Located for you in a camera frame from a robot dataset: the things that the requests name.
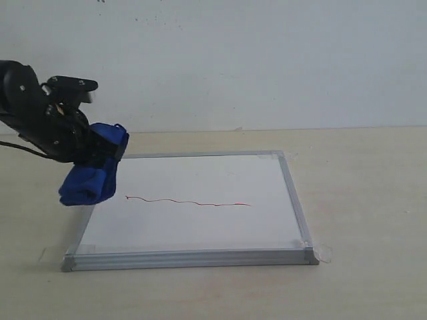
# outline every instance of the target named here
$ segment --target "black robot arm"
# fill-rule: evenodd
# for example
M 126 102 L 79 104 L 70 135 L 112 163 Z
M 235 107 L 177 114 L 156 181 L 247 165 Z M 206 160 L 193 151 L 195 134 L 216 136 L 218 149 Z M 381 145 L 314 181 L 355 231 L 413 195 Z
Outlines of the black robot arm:
M 42 150 L 41 156 L 101 167 L 105 157 L 120 158 L 124 150 L 92 131 L 79 110 L 97 88 L 96 81 L 63 76 L 39 84 L 30 66 L 0 60 L 0 121 Z

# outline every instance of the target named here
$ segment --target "cable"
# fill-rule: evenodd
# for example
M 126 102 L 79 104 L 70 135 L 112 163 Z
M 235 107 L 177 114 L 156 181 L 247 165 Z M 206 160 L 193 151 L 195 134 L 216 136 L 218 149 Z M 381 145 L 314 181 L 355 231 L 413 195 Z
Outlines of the cable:
M 19 150 L 23 150 L 23 151 L 26 151 L 26 152 L 30 152 L 30 153 L 32 153 L 34 155 L 37 155 L 37 156 L 45 158 L 45 159 L 51 159 L 51 160 L 55 160 L 55 161 L 58 161 L 58 162 L 64 162 L 64 161 L 60 161 L 56 157 L 52 157 L 51 155 L 46 155 L 46 154 L 38 152 L 36 150 L 32 150 L 31 148 L 24 147 L 23 145 L 17 145 L 15 143 L 10 143 L 10 142 L 6 142 L 6 141 L 0 141 L 0 145 L 2 145 L 4 147 L 10 147 L 10 148 L 14 148 L 14 149 L 19 149 Z

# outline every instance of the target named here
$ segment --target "beige table surface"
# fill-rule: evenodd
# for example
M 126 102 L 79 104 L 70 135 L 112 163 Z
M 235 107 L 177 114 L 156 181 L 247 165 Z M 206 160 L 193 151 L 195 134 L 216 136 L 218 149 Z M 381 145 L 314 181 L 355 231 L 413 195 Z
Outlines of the beige table surface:
M 133 134 L 127 153 L 260 149 L 286 152 L 331 263 L 61 273 L 70 166 L 0 148 L 0 319 L 427 319 L 427 128 Z

